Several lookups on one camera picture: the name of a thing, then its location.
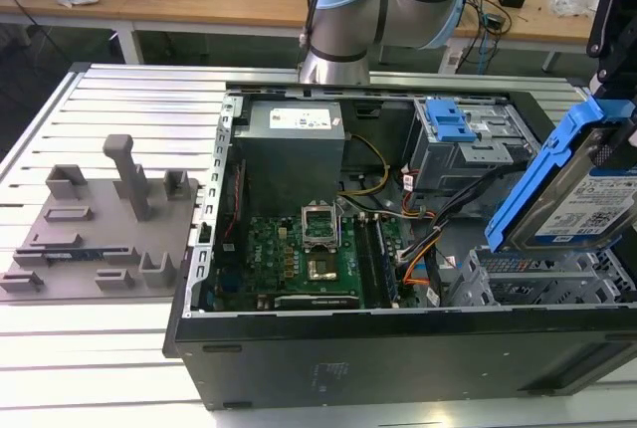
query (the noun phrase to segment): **blue drive bracket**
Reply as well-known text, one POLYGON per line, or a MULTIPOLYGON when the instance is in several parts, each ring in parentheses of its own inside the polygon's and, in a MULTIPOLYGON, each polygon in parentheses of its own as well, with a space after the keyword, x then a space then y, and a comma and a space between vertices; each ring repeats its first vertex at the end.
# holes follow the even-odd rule
POLYGON ((513 221, 535 197, 551 171, 556 167, 564 167, 569 161, 576 151, 572 147, 573 140, 583 129, 593 123, 621 122, 629 118, 634 109, 635 105, 630 101, 597 101, 594 98, 572 107, 544 142, 527 172, 489 222, 485 236, 491 251, 497 252, 501 248, 513 221))
POLYGON ((442 142, 473 142, 476 134, 467 125, 467 117, 453 100, 427 100, 425 116, 442 142))

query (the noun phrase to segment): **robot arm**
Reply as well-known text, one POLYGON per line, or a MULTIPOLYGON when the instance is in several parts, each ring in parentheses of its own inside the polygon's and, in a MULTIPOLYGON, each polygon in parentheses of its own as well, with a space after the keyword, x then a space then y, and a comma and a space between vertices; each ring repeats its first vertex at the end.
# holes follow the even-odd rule
POLYGON ((369 84, 370 45, 439 47, 461 13, 462 0, 318 0, 301 81, 369 84))

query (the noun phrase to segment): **aluminum extrusion table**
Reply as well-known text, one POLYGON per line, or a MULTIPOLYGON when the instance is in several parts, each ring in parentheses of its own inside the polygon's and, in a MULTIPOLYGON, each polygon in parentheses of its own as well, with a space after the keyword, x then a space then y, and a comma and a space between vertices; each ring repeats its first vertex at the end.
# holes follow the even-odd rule
MULTIPOLYGON (((287 70, 93 65, 69 73, 0 164, 0 271, 48 194, 55 163, 114 177, 110 132, 130 133, 148 177, 208 167, 228 81, 293 82, 287 70)), ((558 121, 583 93, 566 81, 374 74, 378 84, 530 91, 558 121)), ((564 398, 467 400, 285 410, 206 411, 181 360, 161 354, 169 301, 0 306, 0 426, 634 427, 637 362, 564 398)))

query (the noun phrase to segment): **sticker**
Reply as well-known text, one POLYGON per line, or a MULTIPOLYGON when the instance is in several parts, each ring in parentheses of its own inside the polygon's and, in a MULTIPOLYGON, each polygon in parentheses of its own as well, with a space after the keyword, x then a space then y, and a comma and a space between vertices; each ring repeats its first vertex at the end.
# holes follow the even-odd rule
POLYGON ((318 363, 312 367, 311 387, 312 391, 328 393, 338 391, 345 386, 345 378, 349 374, 349 363, 318 363))
POLYGON ((440 305, 440 297, 438 297, 438 294, 436 294, 431 287, 427 288, 427 300, 431 302, 434 307, 438 307, 440 305))
POLYGON ((473 132, 489 131, 489 126, 484 122, 472 122, 469 127, 473 132))
POLYGON ((329 109, 275 107, 270 110, 270 129, 331 129, 329 109))
POLYGON ((535 235, 546 242, 577 242, 603 234, 633 206, 637 172, 593 169, 535 235))
POLYGON ((69 253, 60 254, 45 254, 47 259, 73 259, 73 256, 69 253))
POLYGON ((402 176, 402 185, 405 191, 412 192, 414 190, 414 176, 409 174, 402 176))

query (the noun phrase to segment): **floor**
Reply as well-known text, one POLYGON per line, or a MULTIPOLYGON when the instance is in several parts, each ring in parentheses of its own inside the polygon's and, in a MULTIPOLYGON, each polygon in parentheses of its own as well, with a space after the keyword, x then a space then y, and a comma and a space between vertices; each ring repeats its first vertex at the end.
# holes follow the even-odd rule
MULTIPOLYGON (((58 44, 73 62, 122 63, 116 39, 106 30, 30 27, 29 47, 12 38, 14 28, 0 25, 0 158, 11 148, 32 117, 64 76, 69 64, 44 38, 58 44)), ((289 38, 142 33, 141 47, 148 64, 291 68, 297 57, 296 41, 289 38)), ((371 70, 435 73, 442 50, 417 52, 385 49, 385 64, 377 64, 378 48, 370 52, 371 70)), ((490 75, 544 77, 545 53, 501 50, 489 66, 490 75)), ((474 74, 467 64, 460 73, 474 74)), ((595 62, 584 55, 564 55, 553 76, 587 82, 595 62)))

